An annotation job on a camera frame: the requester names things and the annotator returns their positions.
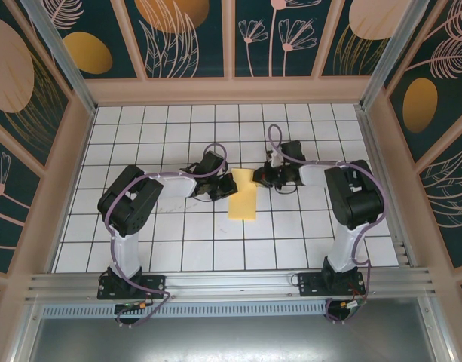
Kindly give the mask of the aluminium corner post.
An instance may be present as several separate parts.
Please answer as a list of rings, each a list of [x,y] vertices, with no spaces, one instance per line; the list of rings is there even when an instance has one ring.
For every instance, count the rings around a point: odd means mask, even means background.
[[[85,109],[94,115],[96,103],[85,84],[81,71],[63,43],[59,30],[70,30],[84,13],[82,0],[18,0],[28,18],[59,64],[66,79],[82,101]]]
[[[363,91],[359,101],[360,111],[365,112],[372,106],[387,76],[421,21],[429,2],[430,0],[411,0]]]

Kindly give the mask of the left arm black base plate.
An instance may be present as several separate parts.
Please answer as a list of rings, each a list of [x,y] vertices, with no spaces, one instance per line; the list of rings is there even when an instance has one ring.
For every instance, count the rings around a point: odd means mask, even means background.
[[[137,275],[131,280],[146,289],[164,291],[166,277],[164,275]],[[163,299],[161,293],[147,292],[129,285],[117,275],[105,275],[99,279],[99,286],[96,297],[98,300],[144,300]]]

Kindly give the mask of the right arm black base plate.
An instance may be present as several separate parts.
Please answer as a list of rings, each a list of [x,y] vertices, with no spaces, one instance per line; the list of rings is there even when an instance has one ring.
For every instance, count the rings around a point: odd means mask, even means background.
[[[361,272],[336,277],[326,282],[321,272],[298,273],[300,296],[309,297],[352,297],[364,296],[366,286]]]

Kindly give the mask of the yellow cloth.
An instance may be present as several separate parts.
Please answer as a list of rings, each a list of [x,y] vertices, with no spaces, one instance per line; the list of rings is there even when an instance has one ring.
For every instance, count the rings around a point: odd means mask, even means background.
[[[237,192],[228,198],[228,218],[255,221],[257,185],[252,181],[253,170],[233,168],[231,174],[236,182]]]

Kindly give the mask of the aluminium side rail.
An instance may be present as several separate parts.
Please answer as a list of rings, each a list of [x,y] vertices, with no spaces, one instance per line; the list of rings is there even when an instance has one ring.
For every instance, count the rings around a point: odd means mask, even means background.
[[[407,231],[405,230],[402,217],[397,208],[396,197],[393,193],[390,176],[380,146],[378,145],[378,138],[375,136],[370,117],[358,106],[355,111],[366,151],[369,155],[371,169],[375,177],[381,182],[385,195],[387,196],[387,206],[385,207],[386,222],[399,266],[404,268],[418,267],[418,262],[409,242]]]

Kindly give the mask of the long aluminium mounting rail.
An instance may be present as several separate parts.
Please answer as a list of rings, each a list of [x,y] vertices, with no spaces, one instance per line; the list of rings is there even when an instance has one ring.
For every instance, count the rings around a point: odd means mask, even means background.
[[[169,272],[166,290],[172,302],[242,302],[298,299],[296,271]],[[33,275],[26,301],[95,302],[97,273],[52,273]],[[408,298],[433,295],[426,268],[372,268],[368,297]]]

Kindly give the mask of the grey metal sheet panel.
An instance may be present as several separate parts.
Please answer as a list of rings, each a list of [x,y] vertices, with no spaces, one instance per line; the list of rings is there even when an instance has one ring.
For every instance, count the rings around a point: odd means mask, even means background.
[[[449,362],[414,312],[331,324],[311,316],[43,320],[17,362]]]

